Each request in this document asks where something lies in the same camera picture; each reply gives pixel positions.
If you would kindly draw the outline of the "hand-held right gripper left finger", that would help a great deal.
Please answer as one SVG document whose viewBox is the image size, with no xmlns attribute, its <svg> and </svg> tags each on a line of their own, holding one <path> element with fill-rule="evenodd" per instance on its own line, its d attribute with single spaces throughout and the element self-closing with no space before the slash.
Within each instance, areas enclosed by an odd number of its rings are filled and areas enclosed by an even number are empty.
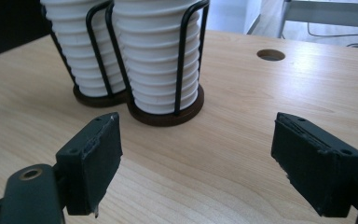
<svg viewBox="0 0 358 224">
<path fill-rule="evenodd" d="M 117 112 L 93 119 L 57 152 L 58 172 L 66 184 L 64 205 L 69 215 L 97 213 L 122 155 Z"/>
</svg>

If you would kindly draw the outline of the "white metal desk frame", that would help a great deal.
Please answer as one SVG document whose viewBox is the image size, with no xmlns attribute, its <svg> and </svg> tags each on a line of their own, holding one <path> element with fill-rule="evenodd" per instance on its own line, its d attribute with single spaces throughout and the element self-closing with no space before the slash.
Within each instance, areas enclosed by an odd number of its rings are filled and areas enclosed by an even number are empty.
<svg viewBox="0 0 358 224">
<path fill-rule="evenodd" d="M 358 27 L 358 3 L 283 0 L 278 38 L 287 21 Z"/>
</svg>

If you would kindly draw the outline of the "short stack of white paper cups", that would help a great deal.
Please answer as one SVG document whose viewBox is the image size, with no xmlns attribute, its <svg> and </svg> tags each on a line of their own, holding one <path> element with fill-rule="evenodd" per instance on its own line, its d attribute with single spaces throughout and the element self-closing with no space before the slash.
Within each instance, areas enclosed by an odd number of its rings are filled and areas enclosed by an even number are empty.
<svg viewBox="0 0 358 224">
<path fill-rule="evenodd" d="M 101 55 L 107 83 L 112 93 L 125 90 L 117 64 L 110 35 L 105 22 L 105 9 L 98 10 L 91 18 L 92 30 L 87 29 L 87 15 L 93 7 L 108 0 L 40 0 L 52 23 L 53 34 L 62 48 L 62 54 L 75 77 L 79 91 L 88 97 L 108 95 L 105 81 L 92 46 L 90 32 L 94 34 Z"/>
</svg>

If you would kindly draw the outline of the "black wire cup holder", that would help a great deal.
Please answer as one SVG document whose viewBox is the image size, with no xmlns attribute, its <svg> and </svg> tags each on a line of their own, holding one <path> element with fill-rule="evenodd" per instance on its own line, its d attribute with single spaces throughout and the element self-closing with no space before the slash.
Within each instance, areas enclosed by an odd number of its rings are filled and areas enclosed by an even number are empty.
<svg viewBox="0 0 358 224">
<path fill-rule="evenodd" d="M 98 47 L 96 46 L 96 41 L 95 41 L 95 36 L 94 34 L 92 34 L 90 31 L 92 30 L 91 25 L 90 25 L 90 18 L 98 11 L 98 10 L 102 10 L 105 9 L 105 12 L 107 10 L 107 7 L 111 4 L 111 0 L 108 0 L 106 3 L 102 3 L 100 5 L 98 5 L 97 7 L 93 7 L 88 15 L 87 15 L 87 29 L 89 31 L 89 36 L 92 42 L 92 46 L 94 48 L 94 50 L 96 51 L 96 56 L 97 56 L 97 61 L 100 65 L 100 69 L 101 69 L 101 73 L 103 75 L 103 79 L 105 81 L 105 86 L 108 90 L 108 95 L 107 96 L 103 96 L 103 97 L 88 97 L 85 96 L 84 94 L 82 94 L 79 91 L 78 86 L 75 83 L 75 77 L 72 75 L 71 69 L 66 61 L 66 58 L 64 57 L 64 55 L 62 54 L 62 48 L 60 47 L 60 44 L 58 43 L 57 37 L 55 34 L 53 34 L 52 31 L 52 23 L 50 20 L 47 19 L 46 16 L 46 9 L 45 7 L 41 4 L 42 6 L 42 15 L 45 18 L 46 24 L 48 26 L 48 28 L 50 29 L 50 35 L 53 39 L 53 42 L 58 50 L 58 52 L 60 53 L 60 56 L 62 57 L 62 60 L 64 62 L 64 65 L 74 83 L 74 87 L 73 87 L 73 93 L 76 97 L 76 99 L 78 100 L 79 103 L 83 104 L 83 105 L 88 105 L 88 106 L 94 106 L 94 107 L 106 107 L 106 106 L 112 106 L 112 105 L 119 105 L 119 104 L 123 104 L 126 101 L 126 92 L 121 91 L 119 93 L 112 93 L 111 89 L 110 89 L 110 85 L 107 83 L 107 76 L 106 73 L 104 71 L 104 67 L 103 67 L 103 63 L 101 61 L 101 55 L 100 52 L 98 50 Z"/>
<path fill-rule="evenodd" d="M 127 94 L 127 107 L 131 115 L 144 124 L 158 127 L 175 126 L 194 118 L 204 102 L 204 91 L 200 85 L 200 64 L 202 58 L 209 0 L 197 0 L 185 13 L 181 22 L 179 59 L 176 82 L 176 105 L 170 114 L 155 115 L 139 109 L 134 103 L 128 69 L 118 41 L 119 32 L 113 19 L 115 0 L 108 6 L 105 17 L 118 65 Z"/>
</svg>

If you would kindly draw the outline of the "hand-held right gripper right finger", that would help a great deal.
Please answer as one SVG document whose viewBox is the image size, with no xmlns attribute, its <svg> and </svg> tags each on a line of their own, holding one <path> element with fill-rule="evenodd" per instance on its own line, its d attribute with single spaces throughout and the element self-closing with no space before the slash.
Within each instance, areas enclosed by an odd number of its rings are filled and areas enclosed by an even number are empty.
<svg viewBox="0 0 358 224">
<path fill-rule="evenodd" d="M 348 215 L 351 182 L 358 177 L 356 148 L 306 119 L 280 112 L 271 156 L 318 215 Z"/>
</svg>

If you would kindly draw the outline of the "tall stack of white paper cups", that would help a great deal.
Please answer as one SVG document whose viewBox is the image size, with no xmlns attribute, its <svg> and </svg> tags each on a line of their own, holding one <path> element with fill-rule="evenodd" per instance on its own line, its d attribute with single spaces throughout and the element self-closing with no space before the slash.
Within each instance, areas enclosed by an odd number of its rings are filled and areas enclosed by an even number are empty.
<svg viewBox="0 0 358 224">
<path fill-rule="evenodd" d="M 176 105 L 182 18 L 197 0 L 115 0 L 113 19 L 134 103 L 165 115 Z"/>
</svg>

